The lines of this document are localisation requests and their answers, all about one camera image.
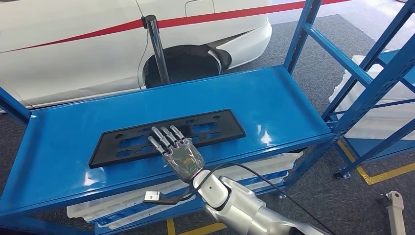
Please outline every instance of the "metal connector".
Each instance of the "metal connector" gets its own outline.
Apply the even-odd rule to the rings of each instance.
[[[158,191],[147,191],[145,192],[144,201],[159,201],[160,192]]]

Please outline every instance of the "blue shelf upright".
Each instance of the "blue shelf upright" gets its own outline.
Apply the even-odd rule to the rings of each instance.
[[[402,82],[409,90],[415,93],[415,68],[413,66],[413,58],[410,54],[414,53],[414,36],[412,36],[406,45],[401,50],[382,52],[386,45],[391,41],[395,34],[400,30],[400,28],[405,24],[406,20],[414,13],[415,1],[409,0],[396,15],[391,24],[387,27],[385,32],[380,36],[379,40],[367,54],[365,59],[360,64],[365,71],[368,71],[371,66],[375,63],[380,64],[386,70],[388,67],[393,66],[391,63],[395,64],[401,63],[402,70],[400,70],[398,77],[399,81]],[[345,114],[347,111],[334,112],[334,110],[339,106],[347,93],[353,88],[356,82],[361,82],[366,89],[368,86],[374,86],[373,82],[363,83],[361,80],[351,77],[341,89],[339,94],[334,98],[329,107],[324,112],[322,118],[326,121],[342,121],[337,120],[337,114]],[[379,96],[383,97],[384,92],[380,91],[374,94],[362,94],[360,100],[356,100],[356,104],[361,104],[361,100],[368,96]],[[415,99],[402,100],[397,102],[391,102],[387,104],[374,105],[372,108],[382,108],[392,105],[399,105],[405,103],[415,102]],[[349,148],[352,150],[352,153],[355,155],[356,161],[351,162],[349,159],[345,159],[346,166],[340,169],[340,172],[336,174],[337,177],[347,178],[349,177],[349,172],[354,170],[356,167],[363,163],[373,162],[385,157],[390,157],[399,153],[407,152],[415,149],[415,141],[402,140],[406,135],[415,130],[415,119],[408,122],[406,125],[402,126],[395,133],[390,135],[385,140],[379,139],[350,139],[344,138]]]
[[[405,7],[414,2],[409,0]],[[40,234],[87,233],[26,216],[178,179],[170,168],[163,167],[161,156],[90,169],[88,161],[101,133],[223,109],[232,110],[246,137],[198,148],[207,168],[227,162],[247,163],[317,145],[287,180],[278,185],[281,188],[292,186],[402,80],[415,63],[413,36],[373,80],[366,70],[390,39],[381,38],[364,63],[356,65],[313,26],[321,3],[322,0],[305,2],[283,65],[34,111],[27,110],[0,90],[0,107],[27,125],[1,195],[0,227]],[[354,80],[366,87],[339,120],[329,120],[335,104],[329,106],[330,111],[322,118],[291,76],[308,35],[352,74],[352,82],[345,86],[341,96],[355,83]],[[165,105],[164,97],[176,97],[177,94],[189,97],[185,105]],[[147,100],[152,102],[137,108],[137,103]],[[407,131],[400,131],[389,141]],[[119,230],[108,231],[96,225],[95,234],[116,233],[161,221],[166,216],[193,212],[200,209],[200,203],[200,199],[195,199],[186,206],[170,209],[163,216],[132,223]]]

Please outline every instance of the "car door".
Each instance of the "car door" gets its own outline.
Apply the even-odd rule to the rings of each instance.
[[[0,0],[0,85],[33,107],[139,89],[135,0]]]

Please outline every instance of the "metal pole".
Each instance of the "metal pole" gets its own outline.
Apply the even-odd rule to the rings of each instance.
[[[156,58],[157,67],[159,68],[160,79],[163,85],[170,84],[170,79],[167,72],[166,60],[164,59],[163,46],[161,45],[160,31],[157,26],[157,19],[155,15],[148,15],[141,18],[144,28],[147,29],[150,35],[151,43],[153,44],[154,56]]]

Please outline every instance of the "white car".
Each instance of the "white car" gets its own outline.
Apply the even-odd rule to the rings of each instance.
[[[142,16],[155,15],[160,21],[270,4],[0,0],[0,87],[36,108],[155,86],[154,51],[146,29],[138,27]],[[267,15],[160,29],[167,61],[190,59],[219,71],[259,57],[271,33]]]

